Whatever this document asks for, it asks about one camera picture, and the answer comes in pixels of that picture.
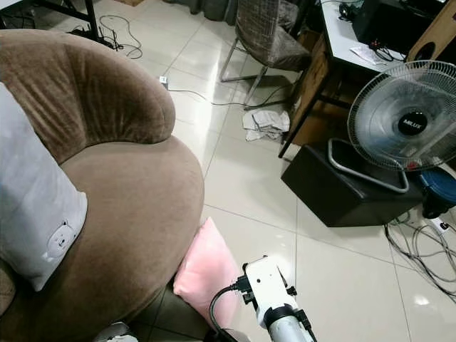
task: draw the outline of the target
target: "fan stand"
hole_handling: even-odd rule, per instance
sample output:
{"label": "fan stand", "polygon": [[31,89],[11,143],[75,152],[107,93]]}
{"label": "fan stand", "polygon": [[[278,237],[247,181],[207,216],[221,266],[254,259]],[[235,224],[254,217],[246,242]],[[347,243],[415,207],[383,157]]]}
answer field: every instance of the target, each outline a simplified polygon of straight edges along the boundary
{"label": "fan stand", "polygon": [[386,189],[389,189],[391,191],[394,191],[394,192],[397,192],[397,193],[400,193],[400,194],[405,194],[409,190],[408,179],[407,179],[407,176],[405,175],[404,171],[400,171],[399,172],[400,178],[401,178],[401,180],[403,182],[403,187],[396,187],[395,185],[389,184],[389,183],[384,182],[382,180],[378,180],[377,178],[371,177],[369,175],[365,175],[365,174],[363,174],[361,172],[358,172],[358,171],[353,170],[353,169],[351,169],[349,167],[346,167],[346,166],[344,166],[342,164],[339,164],[333,157],[333,141],[339,141],[339,142],[348,144],[350,146],[351,146],[351,144],[349,142],[345,141],[345,140],[338,139],[338,138],[329,139],[329,141],[328,141],[328,159],[329,159],[329,162],[331,163],[331,165],[333,165],[336,169],[338,169],[340,171],[343,171],[343,172],[346,172],[346,173],[348,173],[350,175],[362,178],[362,179],[367,180],[369,182],[375,183],[377,185],[380,185],[381,187],[384,187]]}

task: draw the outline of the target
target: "pink cushion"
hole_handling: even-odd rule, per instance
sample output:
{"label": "pink cushion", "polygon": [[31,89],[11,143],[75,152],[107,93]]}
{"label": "pink cushion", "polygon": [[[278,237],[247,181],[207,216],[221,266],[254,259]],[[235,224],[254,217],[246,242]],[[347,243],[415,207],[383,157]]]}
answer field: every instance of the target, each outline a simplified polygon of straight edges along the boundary
{"label": "pink cushion", "polygon": [[[209,217],[193,239],[174,281],[174,293],[181,296],[212,325],[209,305],[214,295],[233,284],[241,274],[222,235]],[[239,298],[234,291],[225,293],[215,306],[217,323],[229,327]]]}

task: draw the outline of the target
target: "black box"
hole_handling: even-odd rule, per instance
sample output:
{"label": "black box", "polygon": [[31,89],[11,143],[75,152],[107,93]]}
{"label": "black box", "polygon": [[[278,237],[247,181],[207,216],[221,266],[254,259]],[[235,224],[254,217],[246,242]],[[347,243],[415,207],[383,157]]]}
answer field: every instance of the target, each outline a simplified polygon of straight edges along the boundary
{"label": "black box", "polygon": [[[375,166],[361,156],[356,163],[364,170]],[[396,172],[375,167],[385,179]],[[399,194],[335,169],[324,147],[303,146],[282,175],[282,180],[328,227],[375,226],[390,222],[423,200],[421,187]]]}
{"label": "black box", "polygon": [[432,20],[433,16],[398,0],[365,0],[353,30],[361,43],[378,40],[391,50],[407,54]]}

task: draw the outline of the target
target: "white pillow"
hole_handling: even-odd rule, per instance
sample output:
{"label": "white pillow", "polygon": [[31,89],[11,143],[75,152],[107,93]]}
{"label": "white pillow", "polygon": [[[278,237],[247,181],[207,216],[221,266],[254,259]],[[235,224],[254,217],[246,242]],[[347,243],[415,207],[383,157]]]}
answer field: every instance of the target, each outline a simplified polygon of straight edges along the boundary
{"label": "white pillow", "polygon": [[40,291],[86,218],[78,192],[0,83],[0,257]]}

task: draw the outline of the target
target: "chair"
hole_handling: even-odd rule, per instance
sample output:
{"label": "chair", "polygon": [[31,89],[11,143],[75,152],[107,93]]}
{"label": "chair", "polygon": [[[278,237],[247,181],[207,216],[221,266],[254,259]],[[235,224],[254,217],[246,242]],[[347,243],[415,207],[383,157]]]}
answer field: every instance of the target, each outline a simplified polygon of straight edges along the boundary
{"label": "chair", "polygon": [[[255,79],[244,104],[247,105],[268,68],[288,71],[305,70],[311,62],[311,54],[291,37],[291,30],[298,16],[298,7],[284,0],[239,0],[236,20],[236,39],[220,73],[221,82]],[[234,50],[247,52],[263,64],[258,75],[225,78],[224,74]],[[273,105],[276,101],[255,106]]]}
{"label": "chair", "polygon": [[81,233],[44,288],[14,277],[0,340],[92,341],[135,318],[177,271],[200,225],[201,168],[171,135],[170,94],[132,61],[50,31],[5,30],[0,47],[1,82],[88,198]]}

